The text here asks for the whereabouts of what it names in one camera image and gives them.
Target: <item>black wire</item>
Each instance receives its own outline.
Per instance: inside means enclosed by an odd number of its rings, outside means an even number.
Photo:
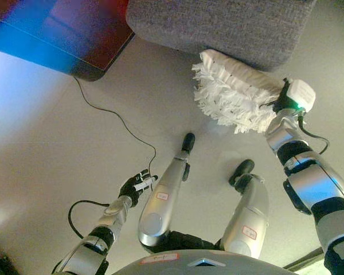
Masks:
[[[324,153],[330,146],[330,141],[322,136],[318,136],[318,135],[314,135],[313,133],[308,132],[307,130],[305,130],[303,128],[303,116],[298,116],[298,126],[299,128],[302,130],[302,132],[304,132],[307,136],[311,136],[312,138],[316,138],[316,139],[320,139],[323,142],[326,143],[325,147],[323,150],[321,150],[321,152],[319,153],[320,155],[322,153]]]
[[[71,229],[74,231],[75,234],[78,235],[79,238],[83,239],[83,235],[81,235],[79,233],[79,231],[75,228],[74,224],[73,224],[73,221],[71,220],[71,212],[73,211],[73,208],[74,206],[76,206],[77,204],[79,203],[83,203],[83,202],[86,202],[86,203],[91,203],[93,205],[98,205],[98,206],[103,206],[103,207],[108,207],[110,206],[109,203],[99,203],[99,202],[94,202],[94,201],[88,201],[86,199],[82,200],[82,201],[77,201],[76,203],[74,203],[70,209],[69,209],[69,212],[68,212],[68,221],[69,221],[69,224],[70,224],[70,227]]]
[[[84,95],[83,89],[82,89],[82,87],[81,87],[81,85],[80,85],[80,81],[79,81],[76,77],[74,77],[74,79],[75,79],[76,82],[78,83],[78,86],[79,86],[79,88],[80,88],[80,92],[81,92],[81,95],[83,96],[83,99],[85,100],[86,103],[88,103],[89,106],[91,106],[91,107],[93,107],[93,108],[95,108],[95,109],[98,109],[98,110],[100,110],[100,111],[105,111],[105,112],[113,113],[114,115],[116,115],[116,116],[121,120],[122,124],[124,124],[125,129],[130,133],[130,135],[132,135],[134,138],[136,138],[138,141],[144,143],[145,145],[150,146],[150,147],[154,150],[154,155],[153,155],[153,157],[151,158],[151,160],[150,160],[150,162],[149,162],[149,166],[148,166],[149,173],[152,174],[151,171],[150,171],[150,166],[151,166],[151,163],[153,162],[153,160],[155,159],[155,157],[157,156],[157,150],[155,149],[155,147],[154,147],[153,145],[151,145],[150,143],[145,142],[144,140],[142,140],[142,139],[138,138],[137,136],[135,136],[135,135],[129,130],[129,128],[126,126],[125,121],[123,120],[123,118],[122,118],[117,112],[112,111],[112,110],[108,110],[108,109],[104,109],[104,108],[101,108],[101,107],[97,107],[97,106],[94,106],[93,104],[91,104],[91,103],[87,100],[87,98],[85,97],[85,95]]]

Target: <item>sticker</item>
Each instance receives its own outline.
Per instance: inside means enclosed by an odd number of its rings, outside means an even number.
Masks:
[[[161,199],[163,201],[166,201],[166,200],[168,200],[168,194],[167,193],[158,192],[157,193],[157,198]]]
[[[162,254],[157,256],[151,256],[143,259],[140,264],[151,264],[153,262],[165,262],[165,261],[175,261],[179,259],[179,255],[177,253],[173,254]]]
[[[256,231],[245,225],[242,227],[242,233],[251,239],[256,239],[257,237]]]

